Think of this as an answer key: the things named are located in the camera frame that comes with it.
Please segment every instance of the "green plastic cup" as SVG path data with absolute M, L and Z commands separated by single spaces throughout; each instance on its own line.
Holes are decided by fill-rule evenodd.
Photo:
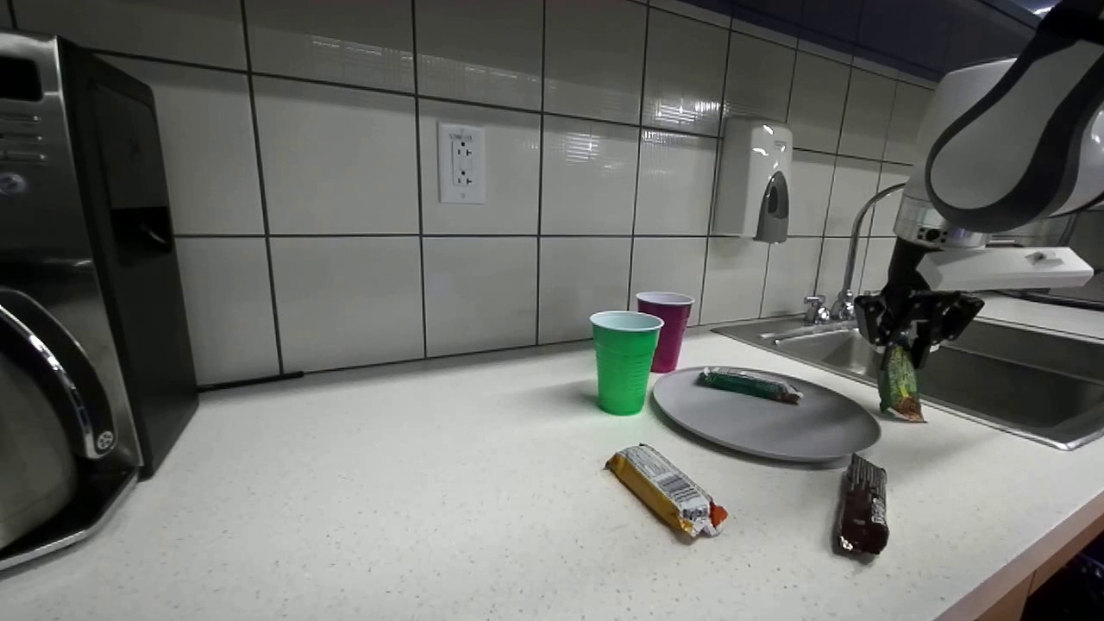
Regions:
M 589 314 L 596 358 L 596 407 L 606 414 L 640 414 L 650 400 L 650 372 L 662 318 L 635 312 Z

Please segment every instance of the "microwave door handle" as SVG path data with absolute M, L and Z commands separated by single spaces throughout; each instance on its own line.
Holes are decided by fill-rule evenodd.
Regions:
M 0 346 L 36 364 L 41 391 L 73 418 L 82 458 L 115 452 L 115 421 L 106 394 L 73 335 L 27 294 L 0 290 Z

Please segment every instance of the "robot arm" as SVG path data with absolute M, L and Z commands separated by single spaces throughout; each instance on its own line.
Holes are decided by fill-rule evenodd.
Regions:
M 992 231 L 1104 201 L 1104 0 L 1064 0 L 1007 63 L 950 72 L 920 119 L 913 177 L 881 297 L 861 297 L 870 343 L 913 363 L 985 307 L 970 290 L 1085 287 L 1071 248 L 987 248 Z

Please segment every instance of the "purple cup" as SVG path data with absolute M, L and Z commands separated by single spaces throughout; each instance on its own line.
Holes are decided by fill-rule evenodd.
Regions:
M 635 294 L 635 307 L 641 314 L 662 318 L 654 372 L 680 368 L 680 352 L 682 352 L 682 335 L 686 335 L 694 299 L 682 294 L 673 294 L 673 290 L 641 290 L 641 294 Z

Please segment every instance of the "chrome appliance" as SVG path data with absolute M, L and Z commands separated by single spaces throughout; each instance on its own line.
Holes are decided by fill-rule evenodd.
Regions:
M 0 568 L 93 533 L 194 386 L 151 91 L 0 32 Z

